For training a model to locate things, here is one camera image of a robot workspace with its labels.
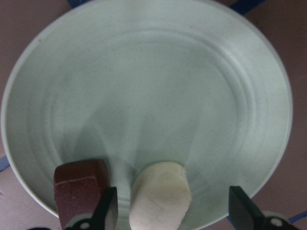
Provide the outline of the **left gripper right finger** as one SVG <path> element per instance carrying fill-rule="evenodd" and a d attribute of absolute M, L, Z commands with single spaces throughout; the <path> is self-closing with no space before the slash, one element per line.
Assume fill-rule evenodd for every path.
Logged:
<path fill-rule="evenodd" d="M 240 186 L 229 187 L 228 213 L 236 230 L 260 230 L 265 219 Z"/>

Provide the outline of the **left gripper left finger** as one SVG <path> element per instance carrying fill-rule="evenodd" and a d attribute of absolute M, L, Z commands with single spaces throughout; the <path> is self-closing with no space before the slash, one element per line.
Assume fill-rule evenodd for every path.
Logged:
<path fill-rule="evenodd" d="M 118 196 L 117 188 L 107 188 L 93 215 L 92 229 L 93 230 L 114 230 L 118 220 Z"/>

